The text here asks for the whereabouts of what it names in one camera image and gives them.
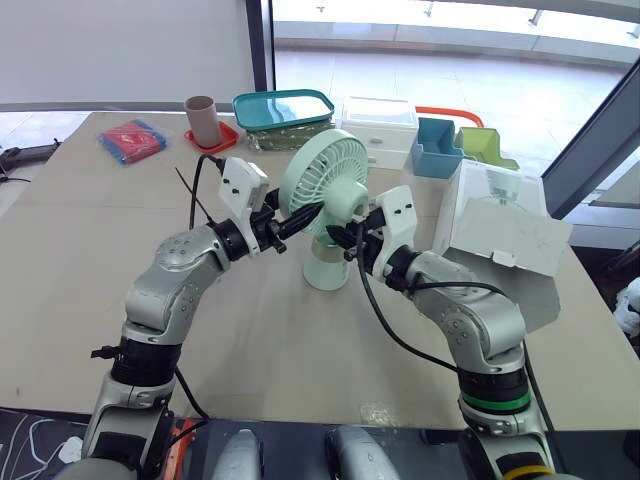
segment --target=blue container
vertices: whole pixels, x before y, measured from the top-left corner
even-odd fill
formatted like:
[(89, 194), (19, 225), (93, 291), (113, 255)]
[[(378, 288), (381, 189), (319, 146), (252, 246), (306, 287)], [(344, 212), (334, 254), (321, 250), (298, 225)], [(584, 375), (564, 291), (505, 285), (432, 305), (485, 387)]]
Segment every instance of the blue container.
[(413, 173), (420, 177), (449, 178), (464, 156), (453, 145), (455, 125), (451, 120), (418, 118), (418, 135), (411, 148)]

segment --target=fan base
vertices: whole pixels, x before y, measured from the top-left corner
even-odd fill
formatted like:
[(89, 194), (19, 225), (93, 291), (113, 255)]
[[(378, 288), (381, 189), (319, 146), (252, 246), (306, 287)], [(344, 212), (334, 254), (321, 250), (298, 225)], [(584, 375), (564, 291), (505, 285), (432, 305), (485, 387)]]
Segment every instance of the fan base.
[(343, 287), (349, 279), (349, 263), (342, 254), (342, 248), (337, 245), (324, 245), (314, 239), (304, 262), (303, 273), (307, 283), (327, 292)]

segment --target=white box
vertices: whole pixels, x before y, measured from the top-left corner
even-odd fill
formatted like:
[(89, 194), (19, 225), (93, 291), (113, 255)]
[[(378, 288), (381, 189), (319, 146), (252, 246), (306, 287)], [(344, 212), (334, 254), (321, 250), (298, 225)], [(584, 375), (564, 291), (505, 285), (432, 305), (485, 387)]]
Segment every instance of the white box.
[(369, 166), (401, 170), (418, 133), (415, 106), (406, 100), (347, 97), (343, 130), (367, 147)]
[(433, 250), (504, 290), (531, 332), (560, 311), (553, 277), (571, 229), (549, 217), (542, 179), (463, 160), (443, 196)]

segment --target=white cable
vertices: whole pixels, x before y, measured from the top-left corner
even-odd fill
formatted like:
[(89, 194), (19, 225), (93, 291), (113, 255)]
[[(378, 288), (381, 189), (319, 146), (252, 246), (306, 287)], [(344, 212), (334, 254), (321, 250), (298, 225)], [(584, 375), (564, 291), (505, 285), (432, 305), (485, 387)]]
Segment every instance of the white cable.
[(51, 420), (50, 418), (45, 418), (43, 420), (38, 420), (37, 422), (33, 422), (31, 424), (31, 426), (29, 427), (29, 442), (31, 443), (31, 456), (40, 465), (44, 465), (45, 462), (40, 457), (38, 457), (38, 455), (36, 455), (35, 441), (33, 440), (33, 432), (35, 431), (36, 426), (40, 425), (41, 423), (48, 423), (48, 422), (53, 422), (53, 420)]
[(28, 441), (29, 441), (29, 437), (26, 437), (24, 439), (24, 442), (22, 442), (22, 445), (20, 446), (20, 450), (18, 450), (18, 453), (16, 454), (16, 459), (13, 461), (13, 468), (9, 472), (9, 479), (11, 479), (13, 477), (13, 474), (16, 473), (16, 468), (18, 468), (18, 463), (20, 462), (20, 455), (22, 455), (22, 451), (24, 450), (24, 447), (27, 446)]
[(22, 417), (22, 420), (20, 420), (20, 423), (18, 423), (18, 426), (13, 431), (13, 436), (11, 437), (11, 442), (9, 443), (9, 451), (7, 452), (7, 458), (4, 459), (4, 465), (2, 465), (2, 472), (0, 472), (0, 480), (4, 480), (4, 472), (7, 469), (7, 464), (9, 463), (9, 457), (11, 457), (11, 450), (13, 449), (13, 442), (15, 442), (16, 440), (16, 434), (18, 433), (18, 430), (20, 430), (20, 427), (28, 417), (29, 415), (25, 415), (24, 417)]
[(38, 475), (40, 475), (42, 472), (44, 472), (47, 469), (47, 467), (49, 466), (49, 464), (51, 463), (53, 458), (58, 454), (60, 449), (62, 447), (64, 447), (65, 443), (67, 443), (66, 440), (56, 447), (56, 449), (53, 451), (53, 453), (51, 454), (49, 459), (42, 464), (42, 467), (40, 467), (37, 470), (34, 470), (33, 472), (25, 473), (24, 475), (22, 475), (22, 476), (20, 476), (18, 478), (14, 478), (14, 479), (10, 479), (10, 480), (25, 480), (27, 477), (30, 477), (29, 480), (35, 480), (35, 478), (37, 478)]

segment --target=beige tabletop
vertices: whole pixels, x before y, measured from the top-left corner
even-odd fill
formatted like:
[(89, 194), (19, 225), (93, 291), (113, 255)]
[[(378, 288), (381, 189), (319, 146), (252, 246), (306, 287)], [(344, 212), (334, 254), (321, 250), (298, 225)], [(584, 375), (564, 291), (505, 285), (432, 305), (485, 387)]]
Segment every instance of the beige tabletop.
[[(169, 135), (170, 147), (123, 167), (97, 138), (133, 118)], [(179, 114), (94, 113), (0, 218), (0, 406), (93, 409), (110, 363), (90, 350), (118, 343), (131, 282), (164, 238), (187, 227), (189, 195), (174, 171), (193, 176), (198, 152), (186, 128)], [(244, 144), (225, 154), (257, 163), (273, 187), (291, 158)], [(416, 246), (428, 248), (446, 182), (369, 174), (372, 194), (411, 186)], [(218, 185), (206, 166), (200, 197), (223, 219)], [(180, 360), (200, 403), (227, 418), (463, 428), (455, 375), (386, 336), (354, 272), (333, 293), (305, 284), (309, 243), (298, 235), (283, 255), (242, 259), (203, 296)], [(556, 427), (640, 428), (640, 362), (569, 249), (557, 285), (558, 320), (528, 337)], [(403, 338), (451, 361), (430, 320), (386, 287), (374, 291)], [(172, 407), (189, 412), (179, 388)]]

